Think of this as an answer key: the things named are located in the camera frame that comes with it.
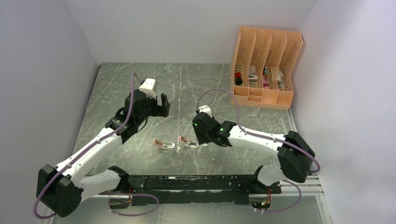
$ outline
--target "plastic organizer compartment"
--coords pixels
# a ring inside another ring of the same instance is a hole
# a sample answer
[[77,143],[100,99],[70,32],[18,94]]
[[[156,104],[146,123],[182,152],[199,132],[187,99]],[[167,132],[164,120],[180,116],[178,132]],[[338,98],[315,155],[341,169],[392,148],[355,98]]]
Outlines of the plastic organizer compartment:
[[[289,109],[293,100],[290,77],[302,45],[299,32],[240,27],[231,61],[231,91],[239,104]],[[248,79],[250,65],[256,68],[257,80]],[[263,86],[265,67],[269,89]],[[278,71],[283,75],[282,85],[277,80]],[[241,73],[240,86],[235,85],[236,72]]]

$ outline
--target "wire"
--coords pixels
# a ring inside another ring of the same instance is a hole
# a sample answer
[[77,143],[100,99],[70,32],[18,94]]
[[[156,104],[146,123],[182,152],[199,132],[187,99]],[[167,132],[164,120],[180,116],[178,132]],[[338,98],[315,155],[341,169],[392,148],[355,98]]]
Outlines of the wire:
[[142,129],[144,129],[144,127],[146,126],[146,124],[147,124],[147,119],[146,119],[146,122],[144,122],[144,125],[143,125],[143,127],[141,127],[141,129],[139,130],[139,131],[141,131]]
[[[281,140],[281,139],[277,139],[277,138],[272,139],[272,138],[269,137],[269,136],[265,136],[265,135],[261,135],[261,134],[256,134],[256,133],[251,133],[251,132],[248,132],[248,131],[246,131],[245,129],[243,129],[243,127],[240,125],[240,121],[239,121],[240,115],[239,115],[239,104],[238,104],[238,100],[237,100],[236,97],[235,97],[230,91],[228,91],[228,90],[221,89],[221,88],[216,88],[216,89],[211,89],[211,90],[208,90],[208,91],[204,92],[204,93],[201,95],[201,97],[199,98],[198,102],[197,102],[197,106],[196,106],[196,111],[197,111],[197,112],[199,112],[199,103],[201,102],[202,97],[204,97],[205,94],[207,94],[207,93],[209,93],[209,92],[211,92],[211,91],[216,91],[216,90],[224,91],[224,92],[228,93],[228,94],[234,99],[235,104],[236,104],[236,108],[237,108],[237,110],[236,110],[236,123],[237,123],[237,125],[238,125],[238,127],[239,127],[239,129],[240,129],[241,131],[243,131],[243,132],[246,133],[246,134],[250,134],[250,135],[252,135],[252,136],[255,136],[255,137],[259,137],[259,138],[263,138],[263,139],[268,139],[268,140],[275,140],[275,141],[277,141],[277,142],[281,142],[281,143],[283,143],[283,144],[286,144],[286,145],[288,145],[288,146],[290,146],[290,147],[295,148],[296,150],[298,150],[299,152],[303,153],[303,154],[306,155],[308,158],[310,158],[310,159],[316,164],[317,169],[311,171],[312,173],[316,173],[316,172],[319,172],[319,171],[320,171],[319,162],[318,162],[311,154],[309,154],[308,152],[304,151],[302,148],[300,148],[300,147],[298,147],[298,146],[296,146],[296,145],[294,145],[294,144],[292,144],[292,143],[290,143],[290,142]],[[300,202],[301,196],[302,196],[302,195],[301,195],[301,189],[300,189],[295,183],[293,183],[293,182],[291,182],[291,181],[288,181],[288,180],[283,180],[283,181],[284,181],[284,182],[287,182],[287,183],[290,183],[291,185],[293,185],[293,186],[295,186],[295,187],[297,188],[297,190],[298,190],[298,199],[297,199],[296,202],[294,202],[291,206],[288,206],[288,207],[286,207],[286,208],[279,209],[279,210],[269,210],[269,211],[265,211],[265,212],[269,212],[269,213],[283,212],[283,211],[286,211],[286,210],[289,210],[289,209],[293,208],[294,206],[296,206],[296,205]]]
[[272,192],[271,192],[271,188],[267,189],[267,202],[271,203],[271,198],[272,198]]
[[[122,125],[120,127],[118,127],[117,129],[115,129],[114,131],[110,132],[109,134],[101,137],[99,139],[99,141],[103,141],[104,139],[112,136],[113,134],[117,133],[120,129],[122,129],[128,122],[129,117],[131,116],[131,112],[132,112],[132,107],[133,107],[133,101],[134,101],[134,76],[137,77],[138,79],[138,75],[135,72],[131,73],[131,100],[129,102],[129,110],[128,110],[128,114],[127,114],[127,118],[125,119],[124,123],[122,123]],[[41,201],[42,197],[44,196],[44,193],[48,190],[48,188],[50,187],[50,185],[56,180],[56,178],[58,178],[65,170],[67,170],[68,168],[71,168],[72,165],[78,161],[86,152],[88,152],[91,148],[93,148],[96,144],[98,144],[98,141],[95,141],[93,143],[91,143],[90,145],[87,146],[87,148],[85,148],[81,153],[79,153],[73,160],[71,160],[69,162],[68,165],[66,165],[65,167],[63,167],[59,172],[57,172],[49,181],[48,183],[44,186],[44,188],[41,190],[41,192],[39,193],[38,197],[36,198],[36,201],[33,205],[33,215],[36,218],[39,219],[47,219],[47,218],[52,218],[56,215],[56,212],[49,215],[49,216],[41,216],[37,213],[37,206],[38,203]],[[149,197],[155,197],[155,196],[150,196],[147,194],[141,194],[141,195],[145,195],[145,196],[149,196]]]
[[286,208],[278,209],[278,210],[267,210],[267,211],[263,211],[263,212],[266,212],[266,213],[283,212],[283,211],[286,211],[286,210],[289,210],[289,209],[293,208],[294,206],[296,206],[300,202],[302,194],[301,194],[301,189],[297,186],[297,184],[295,184],[295,183],[293,183],[291,181],[288,181],[288,180],[283,180],[283,182],[287,182],[287,183],[289,183],[289,184],[291,184],[291,185],[293,185],[294,187],[297,188],[297,190],[298,190],[298,199],[292,205],[290,205],[290,206],[288,206]]
[[136,75],[137,80],[139,81],[140,85],[144,83],[145,79],[140,79],[137,75]]
[[128,202],[131,203],[132,202],[132,187],[129,186],[129,196],[128,196]]
[[252,135],[252,136],[259,137],[259,138],[263,138],[263,139],[275,140],[275,141],[277,141],[277,142],[281,142],[281,143],[283,143],[283,144],[285,144],[285,145],[288,145],[288,146],[290,146],[290,147],[292,147],[292,148],[295,148],[297,151],[299,151],[299,152],[301,152],[302,154],[306,155],[308,158],[310,158],[310,159],[316,164],[317,169],[312,170],[311,173],[316,173],[316,172],[319,172],[319,171],[320,171],[319,162],[318,162],[311,154],[309,154],[308,152],[304,151],[302,148],[300,148],[300,147],[298,147],[298,146],[296,146],[296,145],[294,145],[294,144],[292,144],[292,143],[290,143],[290,142],[284,141],[284,140],[282,140],[282,139],[277,139],[277,138],[273,139],[273,138],[271,138],[271,137],[269,137],[269,136],[265,136],[265,135],[262,135],[262,134],[257,134],[257,133],[252,133],[252,132],[246,131],[246,130],[240,125],[240,121],[239,121],[239,104],[238,104],[238,100],[237,100],[237,99],[235,98],[235,96],[234,96],[232,93],[230,93],[230,91],[228,91],[228,90],[216,88],[216,89],[211,89],[211,90],[208,90],[208,91],[204,92],[204,93],[202,94],[202,96],[199,98],[198,102],[197,102],[196,111],[199,111],[199,103],[201,102],[202,97],[204,97],[205,94],[207,94],[207,93],[209,93],[209,92],[211,92],[211,91],[215,91],[215,90],[224,91],[224,92],[228,93],[228,94],[234,99],[235,104],[236,104],[236,108],[237,108],[237,110],[236,110],[236,124],[238,125],[239,129],[240,129],[241,131],[243,131],[243,133],[250,134],[250,135]]
[[154,195],[149,195],[149,194],[125,194],[125,193],[116,193],[116,192],[111,192],[111,191],[105,191],[104,193],[111,194],[111,195],[125,195],[125,196],[132,195],[133,197],[151,197],[151,198],[155,199],[156,202],[157,202],[156,206],[150,211],[146,211],[146,212],[143,212],[143,213],[140,213],[140,214],[124,214],[124,213],[118,213],[118,212],[114,211],[111,208],[111,204],[110,204],[110,200],[109,200],[109,202],[108,202],[109,212],[111,212],[111,213],[113,213],[115,215],[118,215],[118,216],[127,216],[127,217],[144,216],[144,215],[147,215],[147,214],[155,211],[158,208],[158,206],[160,205],[160,201],[158,200],[158,197],[156,197]]

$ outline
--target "white enclosure wall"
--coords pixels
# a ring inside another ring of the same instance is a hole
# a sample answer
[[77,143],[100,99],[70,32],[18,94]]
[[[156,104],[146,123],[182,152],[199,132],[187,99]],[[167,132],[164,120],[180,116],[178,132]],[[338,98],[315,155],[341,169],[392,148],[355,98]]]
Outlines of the white enclosure wall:
[[0,0],[1,224],[38,221],[38,171],[71,154],[97,68],[63,0]]
[[315,0],[66,0],[98,62],[230,63],[239,26],[299,31]]
[[396,220],[396,2],[318,0],[292,111],[317,152],[335,224]]

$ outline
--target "metal clip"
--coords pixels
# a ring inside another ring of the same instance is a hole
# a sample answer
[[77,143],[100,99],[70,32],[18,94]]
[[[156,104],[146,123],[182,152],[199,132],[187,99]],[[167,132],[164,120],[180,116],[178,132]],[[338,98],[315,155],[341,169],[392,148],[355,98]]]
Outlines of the metal clip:
[[183,136],[179,136],[179,141],[183,142],[185,146],[190,148],[198,148],[199,144],[193,141],[186,139]]
[[168,143],[168,142],[161,142],[161,141],[158,141],[158,140],[154,140],[153,144],[156,145],[156,146],[161,147],[161,149],[170,149],[170,148],[174,148],[175,147],[175,144],[172,143],[172,142]]

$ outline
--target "marble surface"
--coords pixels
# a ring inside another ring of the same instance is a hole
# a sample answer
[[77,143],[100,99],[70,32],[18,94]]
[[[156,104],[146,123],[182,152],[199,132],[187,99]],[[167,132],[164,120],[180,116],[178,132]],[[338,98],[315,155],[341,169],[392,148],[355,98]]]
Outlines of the marble surface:
[[[276,158],[243,147],[219,147],[210,143],[197,149],[184,147],[179,135],[196,140],[191,125],[195,104],[203,92],[230,87],[229,64],[103,63],[99,69],[73,153],[87,144],[124,105],[130,90],[130,74],[155,78],[157,95],[165,93],[171,104],[167,118],[149,118],[146,127],[123,146],[113,150],[88,175],[117,165],[130,175],[230,175],[252,174],[259,165]],[[225,92],[208,93],[207,104],[215,118],[235,121],[236,106]],[[241,106],[242,125],[268,133],[287,133],[292,125],[287,111]],[[160,149],[153,140],[174,142],[174,149]]]

